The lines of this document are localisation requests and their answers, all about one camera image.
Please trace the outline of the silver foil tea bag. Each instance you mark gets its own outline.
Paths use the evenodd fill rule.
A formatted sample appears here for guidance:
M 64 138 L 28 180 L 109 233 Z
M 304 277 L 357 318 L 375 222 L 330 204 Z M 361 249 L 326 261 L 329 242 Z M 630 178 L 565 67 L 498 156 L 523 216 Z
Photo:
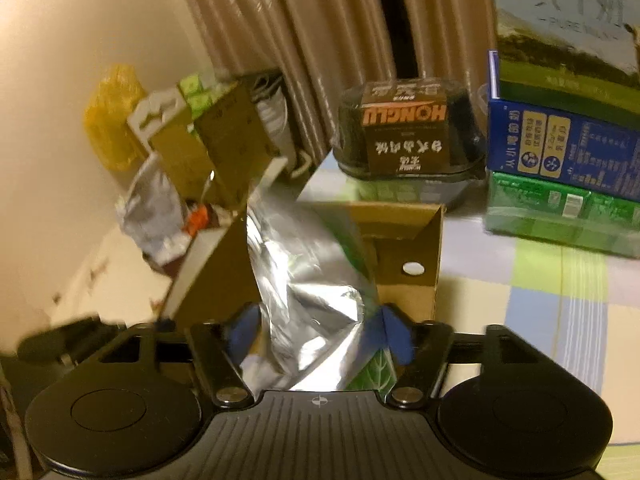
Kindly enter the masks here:
M 250 388 L 374 390 L 397 375 L 356 223 L 340 207 L 269 193 L 248 205 L 248 255 L 260 293 L 260 349 Z

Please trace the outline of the open brown cardboard box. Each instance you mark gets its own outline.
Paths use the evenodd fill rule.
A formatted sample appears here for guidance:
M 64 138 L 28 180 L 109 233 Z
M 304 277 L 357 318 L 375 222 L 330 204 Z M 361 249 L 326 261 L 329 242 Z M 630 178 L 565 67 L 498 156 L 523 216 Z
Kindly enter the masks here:
M 257 259 L 273 255 L 296 283 L 360 286 L 414 322 L 435 316 L 442 249 L 442 205 L 287 203 L 242 212 L 226 228 L 196 234 L 162 312 L 180 328 L 226 322 L 260 299 Z

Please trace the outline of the crumpled white plastic bag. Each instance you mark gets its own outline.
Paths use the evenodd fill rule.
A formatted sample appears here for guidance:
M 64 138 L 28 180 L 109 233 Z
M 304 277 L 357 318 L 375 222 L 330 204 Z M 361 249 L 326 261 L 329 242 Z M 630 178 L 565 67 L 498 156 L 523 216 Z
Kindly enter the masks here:
M 192 236 L 183 231 L 187 215 L 186 203 L 156 153 L 142 164 L 127 194 L 116 204 L 120 229 L 156 270 L 186 254 L 192 240 Z

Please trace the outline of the plaid tablecloth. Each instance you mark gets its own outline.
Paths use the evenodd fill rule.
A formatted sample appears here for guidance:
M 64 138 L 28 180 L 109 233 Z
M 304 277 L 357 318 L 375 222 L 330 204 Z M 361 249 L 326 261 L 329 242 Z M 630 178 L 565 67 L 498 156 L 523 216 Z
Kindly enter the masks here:
M 418 321 L 434 318 L 459 332 L 508 326 L 602 396 L 612 443 L 598 471 L 607 479 L 639 475 L 639 263 L 489 234 L 481 180 L 361 181 L 328 155 L 299 195 L 304 202 L 445 205 L 440 266 L 431 283 L 398 304 Z

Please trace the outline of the green shrink-wrapped drink pack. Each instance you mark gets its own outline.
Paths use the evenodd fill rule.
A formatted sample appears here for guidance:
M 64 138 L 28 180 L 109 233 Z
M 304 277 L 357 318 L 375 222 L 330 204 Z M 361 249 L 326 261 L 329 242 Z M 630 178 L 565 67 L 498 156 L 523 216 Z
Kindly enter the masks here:
M 543 180 L 488 177 L 485 228 L 596 252 L 639 257 L 639 205 Z

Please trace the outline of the black Honglu food package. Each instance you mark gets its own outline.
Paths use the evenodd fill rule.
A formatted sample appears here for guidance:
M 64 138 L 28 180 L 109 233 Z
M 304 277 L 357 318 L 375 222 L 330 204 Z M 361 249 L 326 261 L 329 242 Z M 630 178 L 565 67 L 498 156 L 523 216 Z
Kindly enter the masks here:
M 469 93 L 449 79 L 368 81 L 346 90 L 332 153 L 363 200 L 454 208 L 486 174 Z

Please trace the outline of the yellow plastic bag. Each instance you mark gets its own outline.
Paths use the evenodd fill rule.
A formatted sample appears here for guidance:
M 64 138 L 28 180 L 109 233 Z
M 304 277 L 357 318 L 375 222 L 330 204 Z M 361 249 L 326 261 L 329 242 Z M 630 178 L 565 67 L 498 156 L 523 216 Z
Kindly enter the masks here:
M 128 64 L 112 65 L 98 83 L 85 109 L 84 128 L 101 164 L 125 172 L 145 159 L 145 149 L 127 119 L 146 97 L 136 71 Z

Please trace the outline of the blue milk carton box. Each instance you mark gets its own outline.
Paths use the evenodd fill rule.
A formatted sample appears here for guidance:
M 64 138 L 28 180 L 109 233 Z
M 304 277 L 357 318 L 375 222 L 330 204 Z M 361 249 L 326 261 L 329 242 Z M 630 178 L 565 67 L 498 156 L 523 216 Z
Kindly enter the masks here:
M 487 168 L 636 202 L 639 133 L 607 122 L 503 99 L 498 52 L 488 53 Z

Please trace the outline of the green tissue packs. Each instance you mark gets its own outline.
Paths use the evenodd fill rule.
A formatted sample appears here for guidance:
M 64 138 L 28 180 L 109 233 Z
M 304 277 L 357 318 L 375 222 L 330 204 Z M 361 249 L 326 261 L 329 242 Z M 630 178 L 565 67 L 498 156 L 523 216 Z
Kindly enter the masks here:
M 178 88 L 189 103 L 200 100 L 215 104 L 235 85 L 236 81 L 227 73 L 213 68 L 190 74 L 178 82 Z

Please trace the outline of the beige window curtain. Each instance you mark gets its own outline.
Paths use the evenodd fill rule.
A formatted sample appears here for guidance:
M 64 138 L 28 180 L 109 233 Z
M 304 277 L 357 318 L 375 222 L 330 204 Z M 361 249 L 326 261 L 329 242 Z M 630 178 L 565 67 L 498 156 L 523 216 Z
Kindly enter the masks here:
M 284 76 L 297 141 L 326 157 L 342 93 L 369 80 L 444 77 L 485 125 L 492 0 L 186 0 L 215 66 Z

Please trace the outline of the pure milk carton box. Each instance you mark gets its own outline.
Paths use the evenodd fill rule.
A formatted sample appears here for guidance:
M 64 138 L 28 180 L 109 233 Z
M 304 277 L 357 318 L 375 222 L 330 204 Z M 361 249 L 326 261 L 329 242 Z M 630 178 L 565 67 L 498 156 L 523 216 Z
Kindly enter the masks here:
M 639 0 L 494 0 L 500 96 L 632 126 Z

